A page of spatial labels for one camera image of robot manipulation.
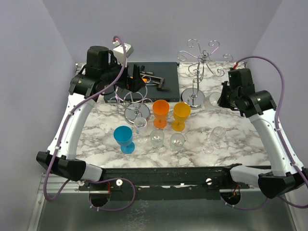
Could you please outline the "ribbed clear wine glass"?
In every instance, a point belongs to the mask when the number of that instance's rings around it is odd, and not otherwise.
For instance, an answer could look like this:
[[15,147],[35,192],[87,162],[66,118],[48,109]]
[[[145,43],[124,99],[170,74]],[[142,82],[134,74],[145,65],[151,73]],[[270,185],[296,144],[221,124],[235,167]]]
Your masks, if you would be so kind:
[[202,109],[205,111],[219,111],[218,100],[220,98],[219,92],[213,92],[206,96],[202,103]]

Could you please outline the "yellow plastic goblet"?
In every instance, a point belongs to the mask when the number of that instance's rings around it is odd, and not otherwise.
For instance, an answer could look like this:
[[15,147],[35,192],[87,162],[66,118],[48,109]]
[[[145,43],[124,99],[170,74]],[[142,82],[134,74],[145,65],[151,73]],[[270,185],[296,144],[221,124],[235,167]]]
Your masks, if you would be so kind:
[[174,131],[183,131],[185,129],[185,121],[191,113],[191,108],[188,104],[180,102],[174,106],[172,129]]

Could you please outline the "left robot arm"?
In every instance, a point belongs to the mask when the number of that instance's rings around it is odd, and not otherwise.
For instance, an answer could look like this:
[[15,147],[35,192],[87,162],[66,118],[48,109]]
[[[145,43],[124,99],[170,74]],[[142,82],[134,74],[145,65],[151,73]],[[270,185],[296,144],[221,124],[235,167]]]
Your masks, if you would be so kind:
[[102,190],[107,179],[100,167],[78,160],[77,144],[89,113],[103,91],[114,86],[137,92],[145,87],[138,65],[128,74],[126,58],[133,52],[129,44],[115,45],[112,50],[91,46],[87,61],[70,81],[68,102],[58,131],[36,160],[47,171],[68,180],[89,180],[96,190]]

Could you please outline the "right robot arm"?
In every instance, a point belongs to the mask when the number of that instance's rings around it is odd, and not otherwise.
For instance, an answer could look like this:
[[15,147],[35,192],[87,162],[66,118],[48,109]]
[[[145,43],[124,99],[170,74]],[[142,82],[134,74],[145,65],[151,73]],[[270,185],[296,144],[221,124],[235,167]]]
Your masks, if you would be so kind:
[[298,189],[308,183],[308,169],[294,153],[277,116],[278,109],[271,94],[255,91],[252,83],[232,85],[222,83],[218,104],[222,108],[239,111],[255,127],[270,161],[270,170],[261,171],[253,167],[235,164],[221,177],[222,185],[228,189],[239,182],[258,187],[267,198]]

